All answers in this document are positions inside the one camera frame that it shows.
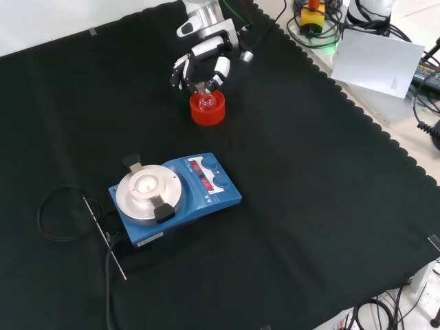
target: metal rod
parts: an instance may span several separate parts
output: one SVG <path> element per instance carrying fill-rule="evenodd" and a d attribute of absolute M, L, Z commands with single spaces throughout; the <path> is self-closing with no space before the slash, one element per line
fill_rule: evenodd
<path fill-rule="evenodd" d="M 84 196 L 82 196 L 82 198 L 84 199 L 85 204 L 86 204 L 87 207 L 89 208 L 89 211 L 90 211 L 90 213 L 91 213 L 93 219 L 95 220 L 96 225 L 98 226 L 99 232 L 101 233 L 101 236 L 103 237 L 104 242 L 107 244 L 107 248 L 110 248 L 109 242 L 107 241 L 107 238 L 105 237 L 104 232 L 102 231 L 102 229 L 101 229 L 101 227 L 100 227 L 100 225 L 99 225 L 99 223 L 98 223 L 98 220 L 97 220 L 96 217 L 95 217 L 94 212 L 91 210 L 89 203 L 87 202 L 87 200 L 85 199 Z M 118 266 L 119 271 L 120 271 L 121 274 L 122 274 L 122 277 L 124 277 L 124 280 L 127 280 L 127 277 L 125 276 L 124 271 L 123 271 L 122 268 L 121 268 L 121 265 L 119 264 L 117 258 L 115 257 L 115 254 L 112 252 L 111 255 L 113 256 L 113 259 L 115 260 L 115 263 L 116 263 L 116 265 Z"/>

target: robotic hand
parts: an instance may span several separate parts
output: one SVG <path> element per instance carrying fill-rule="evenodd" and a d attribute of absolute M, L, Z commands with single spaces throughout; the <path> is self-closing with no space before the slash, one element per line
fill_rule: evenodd
<path fill-rule="evenodd" d="M 219 55 L 213 77 L 206 83 L 206 92 L 212 93 L 220 88 L 228 77 L 230 59 L 226 52 L 239 48 L 239 40 L 232 19 L 225 20 L 218 0 L 182 0 L 186 6 L 188 20 L 179 29 L 177 36 L 183 38 L 197 33 L 202 43 L 191 48 L 191 51 L 179 58 L 173 68 L 170 83 L 182 89 L 186 86 L 190 92 L 196 91 L 191 81 L 196 61 Z M 250 62 L 252 53 L 247 52 L 241 58 Z"/>

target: black tablecloth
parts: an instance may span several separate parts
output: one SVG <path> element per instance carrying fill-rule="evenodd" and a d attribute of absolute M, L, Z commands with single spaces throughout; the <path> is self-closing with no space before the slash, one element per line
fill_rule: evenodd
<path fill-rule="evenodd" d="M 255 32 L 271 24 L 247 14 Z M 132 152 L 213 152 L 243 201 L 129 258 L 128 281 L 114 272 L 121 329 L 312 329 L 437 256 L 435 181 L 281 31 L 233 69 L 225 120 L 197 126 L 168 85 L 195 42 L 175 36 L 185 20 L 182 3 L 161 5 L 0 60 L 2 329 L 105 326 L 101 238 L 45 241 L 35 214 L 65 183 L 111 208 Z M 63 211 L 47 217 L 76 226 Z"/>

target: white paper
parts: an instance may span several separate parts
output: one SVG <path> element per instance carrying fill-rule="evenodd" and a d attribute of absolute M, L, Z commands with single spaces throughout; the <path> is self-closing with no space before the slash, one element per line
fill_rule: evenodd
<path fill-rule="evenodd" d="M 345 30 L 333 57 L 332 79 L 405 98 L 424 46 Z"/>

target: silver plate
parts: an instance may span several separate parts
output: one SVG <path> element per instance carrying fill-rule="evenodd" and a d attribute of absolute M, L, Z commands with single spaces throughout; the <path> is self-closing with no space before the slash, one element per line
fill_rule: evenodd
<path fill-rule="evenodd" d="M 169 168 L 159 165 L 143 166 L 144 170 L 152 170 L 164 178 L 165 189 L 160 193 L 164 203 L 170 204 L 177 211 L 182 197 L 182 183 L 179 177 Z M 131 193 L 130 179 L 133 173 L 127 174 L 116 190 L 116 203 L 130 221 L 143 226 L 155 225 L 154 206 L 149 199 L 139 200 Z"/>

